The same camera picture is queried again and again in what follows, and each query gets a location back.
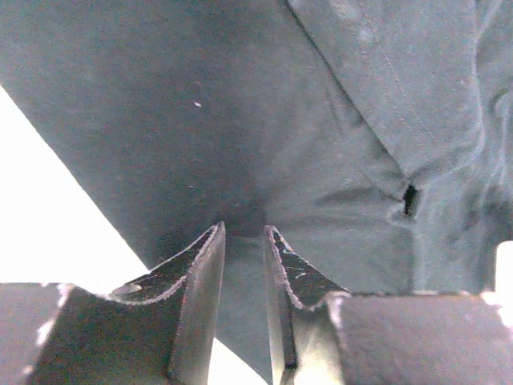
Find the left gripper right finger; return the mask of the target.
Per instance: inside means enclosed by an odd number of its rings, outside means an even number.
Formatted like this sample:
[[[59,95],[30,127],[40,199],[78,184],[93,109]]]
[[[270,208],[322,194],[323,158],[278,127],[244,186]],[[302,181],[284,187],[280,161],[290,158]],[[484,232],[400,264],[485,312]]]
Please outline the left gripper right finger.
[[[512,304],[494,292],[351,293],[265,229],[275,384],[509,384]]]

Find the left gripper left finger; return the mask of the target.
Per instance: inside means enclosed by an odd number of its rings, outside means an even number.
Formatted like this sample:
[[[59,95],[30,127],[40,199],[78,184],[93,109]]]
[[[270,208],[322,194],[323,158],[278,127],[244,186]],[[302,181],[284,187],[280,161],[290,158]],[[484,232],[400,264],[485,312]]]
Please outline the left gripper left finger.
[[[224,251],[219,222],[109,294],[2,284],[2,383],[205,384]]]

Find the black t shirt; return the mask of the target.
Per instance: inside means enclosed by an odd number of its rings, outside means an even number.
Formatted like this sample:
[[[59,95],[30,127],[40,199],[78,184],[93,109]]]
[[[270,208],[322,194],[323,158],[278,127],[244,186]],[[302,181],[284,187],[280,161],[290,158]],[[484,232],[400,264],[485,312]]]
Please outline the black t shirt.
[[[509,1],[4,1],[1,83],[146,266],[225,223],[265,380],[266,225],[360,292],[480,293],[512,238]]]

